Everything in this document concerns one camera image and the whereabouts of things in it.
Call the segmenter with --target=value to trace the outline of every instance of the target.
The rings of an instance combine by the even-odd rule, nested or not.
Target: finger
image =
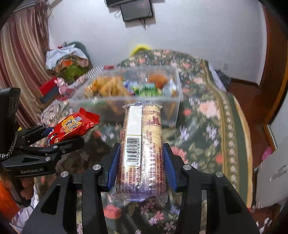
[[[0,181],[4,188],[11,188],[12,186],[11,180],[9,176],[7,176],[6,174],[0,174]]]
[[[25,199],[31,199],[34,195],[34,190],[33,190],[33,184],[29,185],[28,187],[25,187],[21,191],[21,196],[24,197]]]
[[[25,178],[25,179],[21,179],[22,182],[22,186],[24,188],[28,187],[31,184],[34,184],[34,178]]]

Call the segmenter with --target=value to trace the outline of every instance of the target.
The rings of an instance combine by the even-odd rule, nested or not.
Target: curtain
[[[39,87],[50,79],[45,66],[47,50],[47,6],[36,3],[13,13],[1,30],[0,88],[21,88],[16,118],[24,128],[39,122]]]

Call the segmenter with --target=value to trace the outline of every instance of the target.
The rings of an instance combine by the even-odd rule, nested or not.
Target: clear plastic container
[[[144,97],[144,96],[109,96],[86,98],[85,89],[101,76],[122,76],[124,80],[137,80],[138,83],[146,82],[147,77],[152,73],[165,74],[168,79],[173,79],[177,91],[175,97]],[[179,73],[176,67],[172,66],[137,66],[128,68],[117,68],[97,73],[95,77],[90,78],[81,88],[79,88],[73,97],[69,100],[70,106],[78,111],[81,107],[86,111],[100,115],[101,121],[123,122],[125,109],[122,106],[139,101],[161,102],[163,105],[161,111],[162,125],[174,126],[177,122],[179,104],[182,100],[182,89]]]

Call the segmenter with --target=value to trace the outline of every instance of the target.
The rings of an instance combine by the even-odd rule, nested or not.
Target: floral pattern
[[[239,173],[247,174],[247,154],[241,122],[233,97],[220,91],[214,84],[208,63],[170,50],[140,52],[118,66],[171,65],[178,68],[183,101],[180,103],[175,128],[163,128],[163,142],[168,142],[174,154],[199,171],[223,171],[246,202],[247,181],[239,180]],[[46,123],[54,125],[73,110],[69,105],[60,116]],[[39,198],[47,191],[56,176],[66,170],[83,173],[102,156],[108,154],[114,143],[122,138],[122,123],[101,122],[86,135],[83,149],[70,153],[56,166],[55,175],[36,178]],[[104,215],[109,233],[174,233],[182,200],[167,185],[168,201],[165,205],[151,198],[144,202],[119,201],[111,193],[102,193]],[[81,191],[77,202],[77,232],[82,233]],[[202,196],[201,227],[206,226],[207,200]]]

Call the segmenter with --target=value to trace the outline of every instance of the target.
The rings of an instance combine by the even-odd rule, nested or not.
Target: wooden floor
[[[261,156],[269,146],[268,140],[262,128],[264,118],[267,116],[273,103],[267,100],[267,97],[255,86],[230,83],[228,92],[232,93],[240,103],[240,106],[246,116],[251,135],[253,167],[261,163]],[[253,217],[259,223],[259,228],[264,226],[266,218],[273,219],[278,207],[270,207],[255,210]]]

